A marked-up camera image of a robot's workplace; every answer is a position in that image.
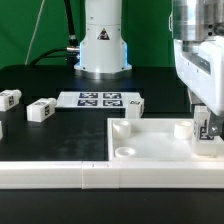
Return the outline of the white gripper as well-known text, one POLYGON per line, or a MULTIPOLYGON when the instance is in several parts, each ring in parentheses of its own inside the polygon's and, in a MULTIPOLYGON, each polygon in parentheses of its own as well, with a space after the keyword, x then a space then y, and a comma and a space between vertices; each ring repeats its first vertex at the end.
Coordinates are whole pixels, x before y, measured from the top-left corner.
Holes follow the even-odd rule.
POLYGON ((175 40, 174 55, 177 75, 189 88, 190 112, 203 102, 212 111, 208 135, 220 136, 224 124, 220 117, 224 116, 224 37, 203 41, 196 54, 183 52, 182 42, 175 40))

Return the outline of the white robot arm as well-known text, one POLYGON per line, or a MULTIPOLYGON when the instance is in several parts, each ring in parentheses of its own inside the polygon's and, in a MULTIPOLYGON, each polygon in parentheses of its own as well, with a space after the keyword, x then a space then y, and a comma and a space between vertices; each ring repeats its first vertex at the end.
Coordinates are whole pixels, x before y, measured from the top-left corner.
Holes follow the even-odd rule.
MULTIPOLYGON (((86 34, 75 72, 93 79, 129 70, 121 37, 122 0, 84 0, 86 34)), ((209 109, 207 134, 224 128, 224 0, 172 0, 169 30, 178 77, 209 109)))

